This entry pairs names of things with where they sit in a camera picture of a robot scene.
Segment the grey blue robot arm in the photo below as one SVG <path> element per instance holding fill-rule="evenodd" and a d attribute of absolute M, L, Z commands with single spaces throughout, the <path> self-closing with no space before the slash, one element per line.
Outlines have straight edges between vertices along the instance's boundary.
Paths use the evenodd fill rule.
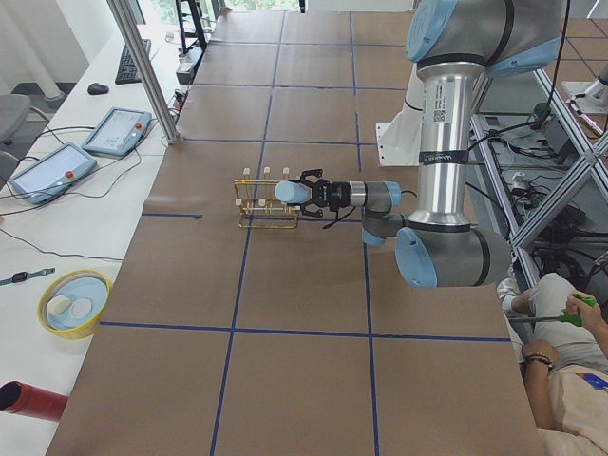
<path fill-rule="evenodd" d="M 320 170 L 285 180 L 275 195 L 309 217 L 360 207 L 362 239 L 395 241 L 402 278 L 419 288 L 476 287 L 508 268 L 500 235 L 464 212 L 473 86 L 480 76 L 511 76 L 547 66 L 561 42 L 560 1 L 424 1 L 414 13 L 408 58 L 423 85 L 418 206 L 397 212 L 392 181 L 328 181 Z"/>

